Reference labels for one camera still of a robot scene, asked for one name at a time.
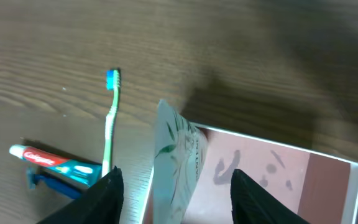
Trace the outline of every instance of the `wood grain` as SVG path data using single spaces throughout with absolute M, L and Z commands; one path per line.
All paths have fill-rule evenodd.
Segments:
M 15 123 L 0 114 L 10 129 L 45 119 L 53 131 L 52 118 L 102 123 L 110 67 L 122 68 L 125 125 L 150 128 L 165 98 L 193 121 L 358 161 L 356 0 L 0 0 L 1 110 L 51 116 Z M 1 154 L 11 143 L 2 141 Z M 150 160 L 127 157 L 127 167 L 142 161 L 147 171 Z M 12 190 L 0 189 L 0 215 L 17 218 L 17 207 L 2 204 L 13 205 L 22 186 L 4 184 Z M 30 222 L 46 215 L 29 213 Z M 139 215 L 131 214 L 123 223 Z

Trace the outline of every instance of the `wooden surface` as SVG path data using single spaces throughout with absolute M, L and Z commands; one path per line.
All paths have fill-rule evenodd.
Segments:
M 0 156 L 22 133 L 69 150 L 86 129 L 100 161 L 103 131 L 89 127 L 103 127 L 104 72 L 116 66 L 128 129 L 150 129 L 165 98 L 199 123 L 358 161 L 356 0 L 0 0 Z M 124 152 L 144 171 L 131 171 L 135 184 L 151 157 Z M 5 159 L 0 217 L 40 220 L 51 212 L 41 202 L 14 206 L 25 165 Z

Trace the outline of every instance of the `soap bar wrapper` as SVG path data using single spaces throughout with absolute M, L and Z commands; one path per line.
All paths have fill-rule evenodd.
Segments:
M 180 224 L 203 169 L 205 135 L 165 100 L 155 127 L 153 223 Z

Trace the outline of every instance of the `toothbrush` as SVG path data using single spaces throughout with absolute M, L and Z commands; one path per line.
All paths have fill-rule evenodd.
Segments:
M 121 73 L 120 69 L 111 69 L 106 73 L 106 88 L 108 90 L 113 90 L 114 96 L 112 99 L 112 105 L 110 112 L 106 116 L 106 127 L 104 130 L 104 154 L 102 162 L 102 174 L 101 177 L 104 177 L 112 169 L 112 138 L 114 135 L 114 125 L 116 122 L 116 116 L 118 111 L 119 104 L 119 92 L 121 84 Z

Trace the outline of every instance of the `toothpaste cap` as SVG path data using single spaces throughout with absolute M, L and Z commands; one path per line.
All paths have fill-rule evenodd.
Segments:
M 19 159 L 23 159 L 23 152 L 24 152 L 25 146 L 22 145 L 13 145 L 11 148 L 9 148 L 9 153 L 13 156 L 17 156 Z

